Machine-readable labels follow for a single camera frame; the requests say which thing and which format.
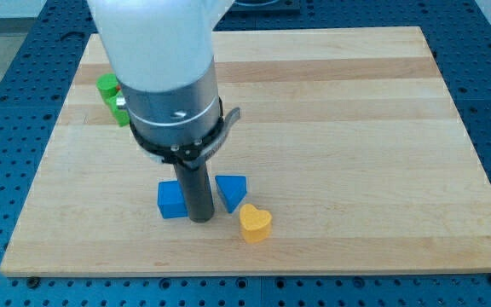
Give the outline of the green block behind arm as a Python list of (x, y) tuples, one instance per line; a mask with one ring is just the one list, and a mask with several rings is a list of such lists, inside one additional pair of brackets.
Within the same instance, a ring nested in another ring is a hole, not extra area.
[(126, 126), (130, 123), (130, 118), (128, 113), (123, 110), (119, 109), (117, 106), (117, 99), (122, 98), (121, 92), (119, 91), (115, 96), (109, 97), (107, 99), (107, 105), (109, 106), (109, 109), (116, 120), (117, 124), (120, 127)]

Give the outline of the black clamp ring with lever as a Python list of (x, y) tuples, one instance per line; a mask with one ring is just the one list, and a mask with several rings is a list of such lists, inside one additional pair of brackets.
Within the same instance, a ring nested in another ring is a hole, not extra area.
[(136, 117), (129, 114), (132, 135), (148, 157), (157, 163), (183, 165), (191, 170), (201, 167), (221, 148), (232, 126), (241, 117), (240, 108), (236, 107), (226, 118), (221, 114), (216, 116), (217, 121), (206, 133), (191, 140), (181, 140), (175, 137), (189, 137), (193, 132), (200, 132), (199, 120), (207, 119), (207, 111), (198, 118), (171, 125), (151, 125), (143, 119), (134, 121)]

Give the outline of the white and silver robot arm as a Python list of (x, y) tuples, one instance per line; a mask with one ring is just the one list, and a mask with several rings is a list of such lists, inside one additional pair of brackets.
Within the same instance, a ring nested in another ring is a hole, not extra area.
[(88, 0), (139, 146), (173, 165), (188, 217), (214, 213), (207, 161), (240, 119), (223, 111), (212, 31), (232, 0)]

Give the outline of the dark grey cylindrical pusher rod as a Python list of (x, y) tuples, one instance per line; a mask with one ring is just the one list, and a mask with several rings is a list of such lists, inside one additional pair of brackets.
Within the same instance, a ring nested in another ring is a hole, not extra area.
[(195, 223), (206, 223), (215, 213), (210, 178), (206, 164), (190, 169), (185, 165), (174, 164), (188, 218)]

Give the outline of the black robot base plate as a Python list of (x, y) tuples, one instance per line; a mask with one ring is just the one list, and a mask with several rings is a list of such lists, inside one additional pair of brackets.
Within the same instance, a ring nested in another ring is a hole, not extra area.
[(299, 13), (299, 0), (235, 0), (230, 12), (238, 13)]

